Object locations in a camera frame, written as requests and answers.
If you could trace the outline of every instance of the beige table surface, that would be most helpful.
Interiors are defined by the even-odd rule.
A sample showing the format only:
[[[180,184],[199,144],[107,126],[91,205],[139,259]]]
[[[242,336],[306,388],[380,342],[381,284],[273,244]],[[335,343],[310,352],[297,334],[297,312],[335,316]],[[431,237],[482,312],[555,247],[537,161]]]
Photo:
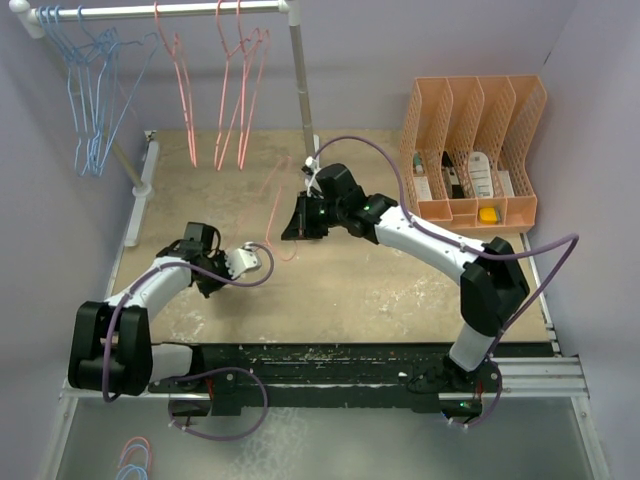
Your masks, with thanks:
[[[320,132],[323,141],[338,134],[363,135],[398,157],[398,132]],[[153,182],[156,194],[140,244],[123,253],[115,291],[146,270],[162,247],[181,238],[188,221],[216,226],[225,248],[230,241],[233,248],[245,241],[263,242],[278,191],[271,242],[283,257],[294,252],[293,243],[279,238],[303,185],[299,167],[305,155],[299,131],[254,132],[242,172],[236,166],[237,137],[221,171],[213,168],[213,132],[197,136],[197,169],[189,162],[185,132],[163,131],[157,138],[161,158]],[[276,173],[258,197],[266,176],[288,155],[293,166]],[[398,198],[389,166],[370,147],[339,142],[321,156],[324,165],[334,162],[347,165],[367,194]],[[242,214],[245,220],[236,227]],[[518,236],[505,238],[522,250]],[[522,266],[533,286],[529,263],[522,261]],[[452,342],[462,326],[459,302],[458,286],[439,271],[334,228],[322,241],[298,242],[293,260],[277,259],[272,278],[260,287],[225,287],[208,300],[195,286],[184,290],[153,321],[151,330],[154,341],[179,342]],[[548,341],[538,302],[505,340]]]

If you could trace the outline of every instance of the pink wire hanger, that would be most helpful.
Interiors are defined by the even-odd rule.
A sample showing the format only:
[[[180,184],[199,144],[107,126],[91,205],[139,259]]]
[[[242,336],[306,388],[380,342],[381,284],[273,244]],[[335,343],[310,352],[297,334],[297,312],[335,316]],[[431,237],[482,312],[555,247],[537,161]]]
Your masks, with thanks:
[[[118,462],[118,468],[122,468],[124,465],[129,463],[131,456],[135,452],[135,449],[134,449],[135,446],[139,446],[139,444],[137,444],[136,442],[139,442],[143,444],[145,447],[147,447],[147,464],[148,465],[145,470],[148,473],[151,471],[152,454],[151,454],[151,444],[149,444],[149,440],[147,440],[145,437],[133,437],[129,439],[127,443],[124,444],[124,447],[122,447],[122,453],[120,453],[120,461]],[[127,451],[129,447],[132,445],[134,445],[134,448]]]
[[[189,71],[187,69],[187,54],[185,53],[184,46],[182,41],[180,40],[180,35],[177,33],[173,34],[173,46],[169,47],[169,42],[167,42],[166,37],[164,36],[164,32],[162,31],[162,27],[160,26],[160,20],[158,18],[158,2],[153,3],[154,9],[154,18],[156,21],[156,27],[158,29],[158,33],[160,34],[160,38],[162,39],[162,43],[164,44],[164,48],[167,50],[167,53],[171,57],[171,61],[173,62],[173,66],[176,69],[176,77],[178,78],[178,87],[180,88],[180,100],[182,102],[182,113],[184,114],[184,124],[187,128],[187,141],[189,143],[189,158],[191,159],[191,164],[194,167],[198,166],[198,157],[196,151],[196,133],[195,126],[193,123],[193,101],[191,97],[191,82],[189,81]],[[184,86],[187,87],[187,93],[185,95]]]
[[[274,200],[273,208],[271,209],[271,215],[269,216],[269,223],[267,224],[267,232],[265,234],[264,243],[265,245],[267,245],[267,247],[271,249],[272,252],[274,252],[278,256],[280,260],[282,260],[283,262],[289,262],[293,260],[296,257],[296,254],[298,253],[298,242],[296,242],[295,240],[293,241],[293,252],[291,253],[291,256],[285,257],[282,255],[282,253],[280,253],[280,249],[278,249],[275,245],[273,245],[271,243],[271,240],[269,239],[271,235],[271,225],[273,224],[273,217],[275,216],[276,211],[278,210],[278,203],[280,202],[281,194],[282,194],[282,185],[279,185],[278,193],[276,194],[276,199]]]
[[[220,4],[222,0],[218,0],[218,9],[220,8]],[[262,80],[262,72],[264,71],[264,65],[267,59],[267,53],[269,51],[269,47],[271,45],[271,36],[269,30],[260,30],[259,28],[255,28],[251,31],[248,37],[244,37],[242,33],[242,23],[240,19],[240,1],[238,1],[236,6],[236,20],[238,27],[238,34],[240,36],[240,42],[233,49],[230,49],[227,43],[227,40],[224,36],[224,32],[222,31],[222,25],[220,23],[220,15],[218,14],[218,9],[216,9],[216,26],[218,28],[218,33],[220,34],[220,40],[222,42],[222,47],[225,52],[226,61],[225,61],[225,72],[224,72],[224,82],[222,84],[222,98],[220,100],[220,116],[218,118],[218,137],[216,139],[216,146],[214,152],[214,165],[217,170],[222,168],[222,163],[224,161],[224,157],[227,151],[227,147],[229,145],[229,140],[231,137],[231,131],[235,125],[235,121],[238,115],[238,110],[240,111],[240,138],[238,141],[238,168],[242,170],[244,168],[244,163],[247,154],[247,146],[249,144],[249,136],[251,133],[251,123],[253,121],[253,112],[255,109],[256,98],[258,95],[258,86],[260,85],[260,81]],[[253,91],[253,96],[251,99],[251,106],[248,114],[248,120],[245,121],[246,115],[246,91],[247,84],[251,74],[251,68],[253,66],[254,60],[256,58],[256,54],[261,51],[262,58],[260,60],[260,67],[258,69],[258,74],[256,77],[256,84]],[[242,85],[240,95],[236,102],[235,109],[233,111],[233,115],[231,117],[231,123],[229,125],[229,129],[227,130],[226,136],[224,138],[222,149],[220,149],[221,140],[223,136],[223,123],[224,123],[224,109],[226,103],[227,96],[227,85],[229,82],[229,69],[231,65],[231,59],[237,52],[242,52],[243,56],[243,64],[242,64]]]

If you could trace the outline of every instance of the metal pole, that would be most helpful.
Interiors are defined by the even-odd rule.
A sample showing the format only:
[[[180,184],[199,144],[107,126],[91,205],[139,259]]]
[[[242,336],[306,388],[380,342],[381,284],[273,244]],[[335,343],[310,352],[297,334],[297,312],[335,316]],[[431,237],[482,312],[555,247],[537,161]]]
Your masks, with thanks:
[[[293,49],[293,63],[296,67],[296,81],[298,83],[298,100],[300,101],[300,115],[302,116],[302,134],[307,156],[316,153],[313,142],[313,123],[311,121],[311,105],[309,104],[309,90],[307,88],[307,69],[304,64],[302,50],[302,34],[300,33],[300,6],[298,0],[289,0],[289,32],[291,33],[291,48]]]
[[[237,11],[236,2],[224,2],[218,9],[217,3],[185,3],[183,5],[158,5],[158,15],[161,17],[184,17],[195,15],[230,15]],[[153,5],[141,5],[134,7],[98,7],[82,8],[80,10],[83,20],[116,20],[122,18],[153,18],[155,8]],[[288,13],[289,7],[285,0],[252,0],[240,2],[240,13]],[[58,10],[58,21],[77,21],[78,9],[65,8]],[[36,17],[35,9],[31,9],[27,17],[29,23],[40,25]]]
[[[59,53],[55,50],[55,48],[51,44],[51,41],[48,38],[45,40],[45,44],[47,45],[47,48],[49,49],[49,55],[48,55],[49,58],[51,58],[53,60],[53,63],[56,66],[56,70],[58,70],[58,73],[60,73],[60,76],[63,78],[63,80],[66,80],[67,79],[67,75],[68,75],[67,66],[64,64],[64,62],[60,58]],[[75,76],[71,77],[71,81],[73,83],[73,88],[75,90],[74,93],[77,93],[79,95],[80,94],[80,89],[78,88],[78,81],[75,78]],[[85,100],[84,101],[85,111],[86,111],[87,115],[91,115],[90,103],[86,98],[84,100]],[[102,135],[103,135],[104,141],[106,142],[107,141],[107,137],[109,135],[109,132],[102,132]],[[142,188],[144,186],[144,183],[142,182],[142,179],[140,178],[140,174],[133,167],[133,165],[131,164],[131,161],[127,157],[126,153],[124,153],[124,150],[122,149],[120,144],[115,139],[114,139],[113,143],[111,144],[111,151],[113,152],[113,154],[116,156],[116,158],[118,159],[118,161],[122,165],[122,168],[124,168],[124,171],[127,172],[127,175],[129,176],[129,178],[133,182],[133,185],[136,188]]]

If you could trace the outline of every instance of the gray floor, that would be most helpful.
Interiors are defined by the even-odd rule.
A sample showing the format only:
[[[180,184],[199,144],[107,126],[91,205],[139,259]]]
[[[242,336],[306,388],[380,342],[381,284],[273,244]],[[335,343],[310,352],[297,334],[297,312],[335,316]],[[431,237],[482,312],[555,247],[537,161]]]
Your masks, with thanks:
[[[258,413],[196,428],[239,432]],[[271,409],[254,435],[225,444],[169,428],[166,400],[150,398],[81,400],[58,478],[115,478],[122,446],[137,435],[151,442],[157,480],[592,478],[569,399],[503,400],[468,432],[405,410]]]

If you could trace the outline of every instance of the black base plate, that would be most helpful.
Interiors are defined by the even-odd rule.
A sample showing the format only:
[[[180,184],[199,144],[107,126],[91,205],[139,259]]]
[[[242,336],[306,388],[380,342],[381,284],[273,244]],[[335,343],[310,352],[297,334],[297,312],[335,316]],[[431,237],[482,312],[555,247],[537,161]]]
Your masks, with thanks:
[[[442,411],[439,393],[495,392],[490,364],[480,367],[475,383],[454,390],[442,381],[445,343],[348,344],[199,344],[193,346],[190,374],[220,367],[251,369],[265,384],[272,407],[409,408],[419,413]],[[551,357],[549,343],[498,346],[496,357]],[[184,415],[239,415],[242,407],[259,407],[262,396],[248,376],[213,378],[213,409],[209,402]],[[153,385],[152,393],[207,393],[203,381]]]

